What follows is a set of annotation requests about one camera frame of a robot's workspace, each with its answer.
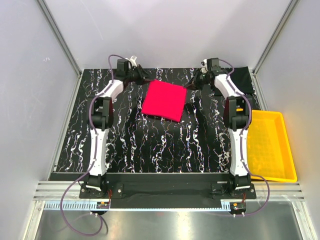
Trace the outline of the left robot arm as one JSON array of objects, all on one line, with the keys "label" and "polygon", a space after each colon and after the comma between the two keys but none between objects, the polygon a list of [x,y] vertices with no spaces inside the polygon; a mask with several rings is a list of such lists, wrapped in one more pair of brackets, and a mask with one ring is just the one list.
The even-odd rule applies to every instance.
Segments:
[{"label": "left robot arm", "polygon": [[89,166],[82,178],[83,198],[106,198],[112,195],[108,189],[106,168],[106,146],[109,130],[114,123],[113,100],[130,83],[144,85],[150,83],[148,73],[137,63],[135,55],[119,57],[116,70],[111,72],[111,80],[88,101],[88,125],[90,133]]}]

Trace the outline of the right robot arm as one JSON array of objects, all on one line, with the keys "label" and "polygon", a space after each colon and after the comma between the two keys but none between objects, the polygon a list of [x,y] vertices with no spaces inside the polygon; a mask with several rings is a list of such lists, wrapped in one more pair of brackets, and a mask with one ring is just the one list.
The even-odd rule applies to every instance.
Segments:
[{"label": "right robot arm", "polygon": [[201,62],[191,80],[184,86],[188,90],[202,90],[210,85],[219,90],[225,99],[223,112],[224,126],[227,128],[231,144],[231,165],[226,187],[221,194],[233,198],[244,198],[250,192],[251,175],[247,158],[247,138],[252,122],[252,97],[244,94],[232,81],[231,72],[221,68],[227,61],[208,58]]}]

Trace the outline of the pink t shirt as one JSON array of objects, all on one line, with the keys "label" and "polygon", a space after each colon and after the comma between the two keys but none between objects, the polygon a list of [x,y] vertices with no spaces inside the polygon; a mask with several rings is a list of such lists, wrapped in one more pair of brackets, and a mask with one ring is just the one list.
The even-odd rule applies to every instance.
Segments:
[{"label": "pink t shirt", "polygon": [[187,89],[183,86],[153,80],[149,84],[141,113],[180,122],[186,97]]}]

